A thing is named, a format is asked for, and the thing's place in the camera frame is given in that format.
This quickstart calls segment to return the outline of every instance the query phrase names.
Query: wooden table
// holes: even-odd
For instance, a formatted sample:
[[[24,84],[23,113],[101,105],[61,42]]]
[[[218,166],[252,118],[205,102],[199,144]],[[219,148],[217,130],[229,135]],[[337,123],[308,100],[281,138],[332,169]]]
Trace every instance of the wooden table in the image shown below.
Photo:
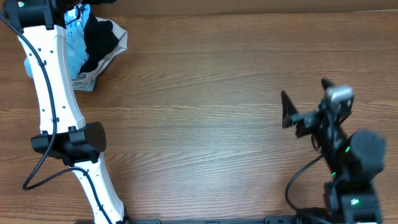
[[[386,223],[396,222],[397,12],[110,19],[128,30],[129,49],[94,92],[76,97],[86,122],[105,127],[108,170],[133,218],[293,214],[285,186],[317,153],[309,137],[281,128],[280,91],[310,111],[328,77],[356,94],[345,131],[370,128],[388,140],[376,186]],[[22,190],[41,156],[29,141],[39,109],[22,47],[0,30],[0,223],[90,220],[73,174]],[[63,168],[47,159],[34,181]],[[293,202],[322,206],[329,179],[323,161],[314,165],[292,187]]]

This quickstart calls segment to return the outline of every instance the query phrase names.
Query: wood grain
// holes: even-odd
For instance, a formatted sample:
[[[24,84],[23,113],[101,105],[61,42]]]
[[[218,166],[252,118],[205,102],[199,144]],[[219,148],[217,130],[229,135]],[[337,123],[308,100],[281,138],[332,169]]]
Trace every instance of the wood grain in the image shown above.
[[[101,121],[114,188],[133,218],[262,218],[292,214],[289,179],[317,156],[309,138],[281,128],[280,91],[300,111],[323,97],[321,77],[356,93],[348,134],[387,138],[376,186],[386,223],[398,219],[398,13],[112,17],[129,31],[91,93],[76,92],[86,122]],[[0,223],[92,218],[79,183],[65,174],[21,189],[40,155],[34,84],[24,53],[0,24]],[[63,169],[48,159],[35,180]],[[322,206],[325,163],[294,184],[299,207]]]

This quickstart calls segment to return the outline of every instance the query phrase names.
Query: wall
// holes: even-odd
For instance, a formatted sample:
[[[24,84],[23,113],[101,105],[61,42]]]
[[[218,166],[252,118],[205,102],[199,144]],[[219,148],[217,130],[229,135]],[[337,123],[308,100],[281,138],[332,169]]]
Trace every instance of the wall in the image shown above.
[[[117,0],[96,16],[175,16],[398,9],[397,0]]]

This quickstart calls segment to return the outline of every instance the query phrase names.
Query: blue cloth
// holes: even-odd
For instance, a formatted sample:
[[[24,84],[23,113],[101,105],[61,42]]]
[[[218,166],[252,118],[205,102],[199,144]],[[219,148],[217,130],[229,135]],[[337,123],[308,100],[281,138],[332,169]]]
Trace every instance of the blue cloth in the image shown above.
[[[90,15],[90,5],[78,5],[81,10],[80,18],[67,25],[67,59],[70,71],[70,76],[72,79],[76,79],[81,66],[83,66],[88,60],[88,54],[86,53],[86,44],[84,40],[84,28],[86,26],[88,17]],[[77,18],[78,11],[76,8],[65,13],[65,23]],[[30,67],[29,60],[26,58],[25,70],[28,76],[32,77],[32,69]]]

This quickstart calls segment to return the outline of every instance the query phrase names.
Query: green light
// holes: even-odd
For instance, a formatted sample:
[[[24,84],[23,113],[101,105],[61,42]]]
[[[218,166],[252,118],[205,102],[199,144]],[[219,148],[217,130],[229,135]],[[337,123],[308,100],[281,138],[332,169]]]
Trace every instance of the green light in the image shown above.
[[[359,200],[358,199],[352,199],[351,200],[351,205],[356,205],[359,204]]]

